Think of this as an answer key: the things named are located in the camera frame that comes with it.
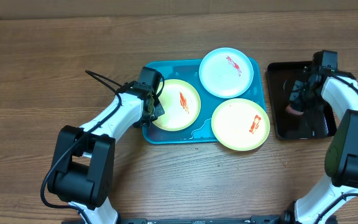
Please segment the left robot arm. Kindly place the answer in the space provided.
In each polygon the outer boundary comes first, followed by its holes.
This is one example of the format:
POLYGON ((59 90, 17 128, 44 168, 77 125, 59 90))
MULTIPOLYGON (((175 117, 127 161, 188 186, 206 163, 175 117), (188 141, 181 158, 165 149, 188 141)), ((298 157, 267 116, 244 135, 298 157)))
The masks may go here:
POLYGON ((116 223, 108 199, 115 144, 133 124, 150 124, 163 114, 158 98, 164 84, 164 79, 126 83, 95 119, 79 128, 63 127, 40 189, 42 202, 77 211, 81 223, 116 223))

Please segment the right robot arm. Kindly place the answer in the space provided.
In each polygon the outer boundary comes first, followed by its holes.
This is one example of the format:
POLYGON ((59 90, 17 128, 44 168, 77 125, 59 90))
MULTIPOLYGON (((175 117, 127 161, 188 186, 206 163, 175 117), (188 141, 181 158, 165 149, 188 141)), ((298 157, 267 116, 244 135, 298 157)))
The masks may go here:
POLYGON ((287 110, 305 114, 329 107, 340 119, 324 160, 324 175, 284 212, 282 223, 336 222, 333 214, 358 197, 358 83, 351 73, 309 72, 306 80, 286 81, 287 110))

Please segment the red sponge with green scourer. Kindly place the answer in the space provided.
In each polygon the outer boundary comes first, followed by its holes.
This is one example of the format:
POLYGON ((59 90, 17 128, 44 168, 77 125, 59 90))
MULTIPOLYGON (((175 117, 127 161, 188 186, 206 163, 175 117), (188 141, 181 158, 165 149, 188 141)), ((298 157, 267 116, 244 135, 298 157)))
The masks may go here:
POLYGON ((295 116, 301 116, 303 114, 302 111, 297 111, 295 109, 293 109, 290 105, 288 105, 286 108, 285 108, 285 111, 289 114, 292 114, 292 115, 295 115, 295 116))

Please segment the light blue plate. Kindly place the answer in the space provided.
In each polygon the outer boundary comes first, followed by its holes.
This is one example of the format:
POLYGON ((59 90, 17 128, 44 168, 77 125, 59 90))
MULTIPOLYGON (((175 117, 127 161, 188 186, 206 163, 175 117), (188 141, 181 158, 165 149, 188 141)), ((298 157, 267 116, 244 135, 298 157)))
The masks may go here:
POLYGON ((219 98, 235 98, 251 86, 254 68, 244 53, 223 47, 212 50, 202 59, 199 77, 210 94, 219 98))

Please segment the green-rimmed plate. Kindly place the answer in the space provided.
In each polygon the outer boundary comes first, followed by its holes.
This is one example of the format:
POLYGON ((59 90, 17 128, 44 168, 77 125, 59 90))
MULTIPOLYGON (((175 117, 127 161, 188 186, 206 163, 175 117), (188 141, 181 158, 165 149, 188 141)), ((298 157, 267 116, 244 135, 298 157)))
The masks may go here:
POLYGON ((153 124, 165 131, 181 131, 193 124, 201 111, 201 98, 196 89, 189 83, 179 79, 160 82, 158 97, 164 114, 153 124))

